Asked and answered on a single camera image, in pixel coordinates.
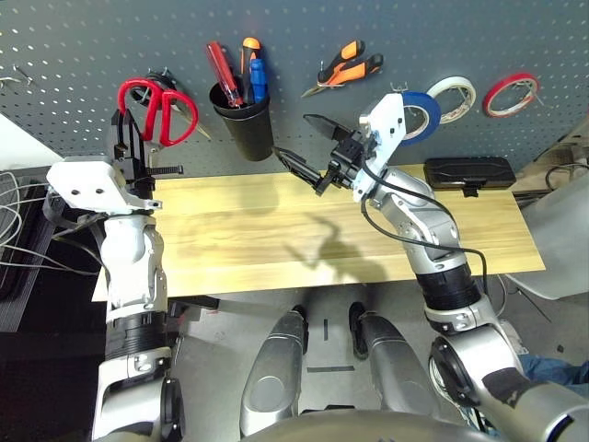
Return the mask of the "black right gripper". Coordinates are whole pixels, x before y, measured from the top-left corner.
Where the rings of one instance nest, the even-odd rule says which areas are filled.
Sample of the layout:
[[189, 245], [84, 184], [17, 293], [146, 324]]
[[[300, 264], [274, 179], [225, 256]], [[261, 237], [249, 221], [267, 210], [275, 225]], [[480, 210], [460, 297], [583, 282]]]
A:
[[[330, 153], [330, 183], [335, 187], [352, 187], [362, 169], [362, 135], [354, 131], [347, 137], [345, 126], [323, 115], [307, 113], [303, 115], [303, 119], [322, 136], [338, 142]], [[309, 166], [304, 158], [294, 151], [278, 146], [274, 146], [272, 152], [291, 174], [310, 185], [316, 194], [324, 193], [325, 190], [321, 188], [324, 177], [317, 169]]]

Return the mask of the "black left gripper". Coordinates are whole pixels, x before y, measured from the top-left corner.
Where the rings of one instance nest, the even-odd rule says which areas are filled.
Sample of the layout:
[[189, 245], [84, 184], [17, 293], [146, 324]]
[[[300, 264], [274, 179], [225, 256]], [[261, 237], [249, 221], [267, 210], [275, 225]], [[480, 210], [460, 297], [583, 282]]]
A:
[[125, 179], [131, 194], [152, 194], [156, 189], [156, 176], [184, 173], [182, 165], [168, 167], [147, 167], [140, 159], [147, 159], [149, 146], [135, 121], [119, 110], [111, 117], [111, 154], [114, 166]]

